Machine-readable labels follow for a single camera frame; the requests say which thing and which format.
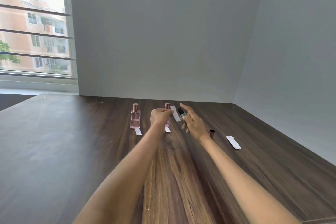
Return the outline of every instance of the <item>tabletop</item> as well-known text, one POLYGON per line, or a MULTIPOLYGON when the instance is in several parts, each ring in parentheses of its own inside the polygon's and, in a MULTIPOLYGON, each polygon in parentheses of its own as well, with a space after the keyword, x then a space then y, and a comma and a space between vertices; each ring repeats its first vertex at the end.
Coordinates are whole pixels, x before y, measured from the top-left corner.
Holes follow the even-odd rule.
MULTIPOLYGON (((0 223, 72 223, 105 177, 139 142, 165 102, 42 94, 0 112, 0 223)), ((234 104, 183 102, 214 141, 304 223, 336 220, 336 167, 234 104), (242 147, 235 150, 226 136, 242 147)), ((248 224, 206 151, 173 118, 132 223, 248 224)))

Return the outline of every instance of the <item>perfume bottle cap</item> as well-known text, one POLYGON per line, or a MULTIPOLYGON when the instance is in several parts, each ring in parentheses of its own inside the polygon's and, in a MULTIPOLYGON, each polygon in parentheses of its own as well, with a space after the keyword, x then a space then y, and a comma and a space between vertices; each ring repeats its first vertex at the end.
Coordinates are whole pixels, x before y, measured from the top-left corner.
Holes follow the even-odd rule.
POLYGON ((133 104, 133 112, 137 112, 139 110, 138 104, 133 104))
POLYGON ((179 107, 177 110, 178 110, 178 113, 179 113, 180 115, 184 114, 184 111, 183 111, 183 109, 182 109, 181 107, 179 107))
POLYGON ((215 131, 213 129, 210 129, 209 136, 211 139, 213 139, 213 136, 215 135, 215 131))

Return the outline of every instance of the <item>person's right hand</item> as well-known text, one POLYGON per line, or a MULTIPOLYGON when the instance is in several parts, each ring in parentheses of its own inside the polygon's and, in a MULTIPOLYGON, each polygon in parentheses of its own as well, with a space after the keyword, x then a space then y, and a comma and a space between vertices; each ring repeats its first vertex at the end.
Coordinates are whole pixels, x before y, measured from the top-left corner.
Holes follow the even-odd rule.
POLYGON ((180 104, 180 106, 187 110, 187 115, 183 116, 183 120, 187 123, 187 133, 191 133, 191 135, 200 143, 209 137, 209 134, 207 132, 207 129, 204 126, 204 123, 200 117, 198 117, 194 110, 186 106, 184 104, 180 104))

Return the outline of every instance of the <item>white paper strip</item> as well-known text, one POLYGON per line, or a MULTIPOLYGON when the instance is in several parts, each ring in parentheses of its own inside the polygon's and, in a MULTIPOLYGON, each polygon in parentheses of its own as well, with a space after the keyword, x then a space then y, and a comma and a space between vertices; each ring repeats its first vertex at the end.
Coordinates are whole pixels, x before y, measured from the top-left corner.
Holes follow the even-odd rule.
POLYGON ((233 138, 233 136, 227 136, 226 137, 229 142, 232 144, 232 146, 237 149, 237 150, 241 150, 242 148, 240 147, 240 145, 236 142, 236 140, 233 138))
POLYGON ((139 128, 135 128, 134 130, 135 130, 135 132, 136 132, 137 136, 140 136, 140 135, 142 135, 142 134, 141 134, 141 131, 140 131, 140 129, 139 129, 139 128))
POLYGON ((175 120, 176 120, 176 121, 181 121, 180 116, 179 116, 179 114, 177 113, 175 106, 174 106, 174 105, 171 106, 170 109, 172 109, 172 110, 174 111, 173 116, 174 116, 175 120))

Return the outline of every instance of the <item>wood grain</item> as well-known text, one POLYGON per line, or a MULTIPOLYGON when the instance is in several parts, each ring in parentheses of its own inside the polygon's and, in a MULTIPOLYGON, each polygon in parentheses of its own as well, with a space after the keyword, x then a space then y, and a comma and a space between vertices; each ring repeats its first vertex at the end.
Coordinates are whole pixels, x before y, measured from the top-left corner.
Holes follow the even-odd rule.
MULTIPOLYGON (((165 102, 43 94, 1 111, 0 223, 71 223, 141 139, 129 127, 132 104, 139 103, 144 134, 151 110, 165 102)), ((236 105, 184 103, 300 221, 333 220, 335 166, 236 105)), ((162 136, 132 222, 248 224, 209 155, 180 127, 172 119, 162 136)))

